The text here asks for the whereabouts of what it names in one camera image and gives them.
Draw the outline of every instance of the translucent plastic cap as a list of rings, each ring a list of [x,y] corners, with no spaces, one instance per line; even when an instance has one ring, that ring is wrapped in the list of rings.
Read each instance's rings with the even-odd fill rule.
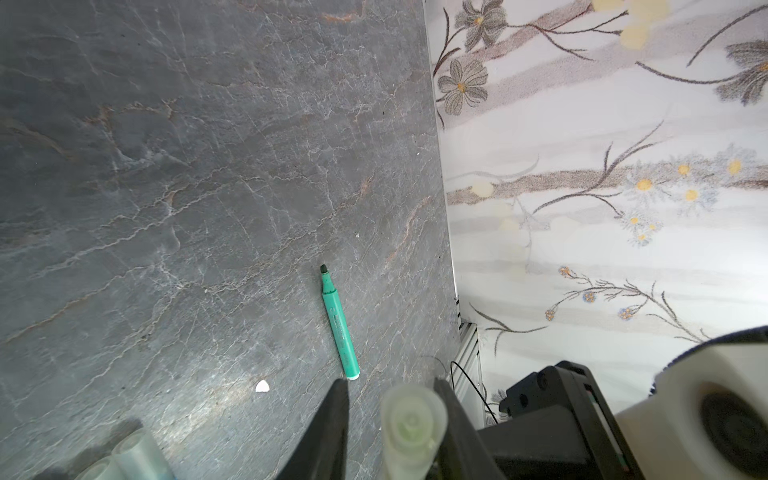
[[[424,478],[448,426],[445,404],[423,386],[400,385],[387,390],[382,397],[381,414],[382,477]]]
[[[118,443],[112,456],[127,480],[174,480],[163,452],[146,429],[138,429]]]
[[[112,457],[102,458],[82,472],[75,480],[125,480],[123,472]]]

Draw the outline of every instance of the black cable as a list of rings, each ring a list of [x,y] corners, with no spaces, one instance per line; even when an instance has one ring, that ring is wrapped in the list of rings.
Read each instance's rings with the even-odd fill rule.
[[[467,377],[467,380],[469,381],[469,385],[471,385],[472,388],[475,389],[475,391],[478,393],[478,395],[480,396],[480,400],[482,400],[482,402],[485,404],[485,408],[487,408],[488,411],[491,413],[491,416],[493,417],[493,421],[496,422],[496,425],[498,425],[498,420],[496,419],[496,414],[493,412],[493,410],[491,410],[491,406],[488,404],[488,402],[485,401],[485,397],[482,395],[482,393],[480,393],[480,390],[478,390],[478,388],[475,386],[475,382],[472,381],[472,379],[469,377],[469,374],[464,371],[464,369],[462,368],[461,365],[459,365],[458,363],[454,362],[453,360],[451,361],[451,365],[452,366],[456,365],[458,367],[458,369],[462,371],[464,376]],[[456,391],[456,385],[453,382],[453,368],[451,368],[451,385],[453,385],[453,391],[455,392]]]
[[[445,364],[442,362],[441,359],[437,358],[436,356],[434,356],[434,355],[419,355],[419,357],[424,357],[424,358],[428,358],[428,359],[435,359],[435,360],[437,360],[438,362],[440,362],[440,366],[442,367],[442,369],[445,370],[445,373],[448,373],[448,369],[446,369]]]

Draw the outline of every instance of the green marker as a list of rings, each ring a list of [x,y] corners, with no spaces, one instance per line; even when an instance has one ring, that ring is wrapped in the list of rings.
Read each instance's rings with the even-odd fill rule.
[[[341,365],[344,367],[346,378],[354,380],[360,376],[360,366],[357,364],[352,339],[349,338],[349,330],[346,328],[346,317],[341,308],[339,292],[333,286],[331,274],[328,273],[328,267],[325,264],[320,266],[320,273],[323,275],[323,302],[326,304],[328,318],[331,320],[331,330],[336,340],[336,349],[339,350]]]

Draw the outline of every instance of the gray marble countertop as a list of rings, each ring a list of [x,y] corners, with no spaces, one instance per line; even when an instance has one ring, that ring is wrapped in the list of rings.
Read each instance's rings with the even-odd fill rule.
[[[0,9],[0,476],[143,424],[180,480],[273,477],[342,375],[327,263],[373,477],[380,396],[458,349],[421,4]]]

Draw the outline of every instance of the floral wallpaper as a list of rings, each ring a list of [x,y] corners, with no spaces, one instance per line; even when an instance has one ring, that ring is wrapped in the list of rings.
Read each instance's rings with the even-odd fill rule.
[[[425,11],[489,402],[568,359],[618,411],[684,350],[768,323],[765,0]]]

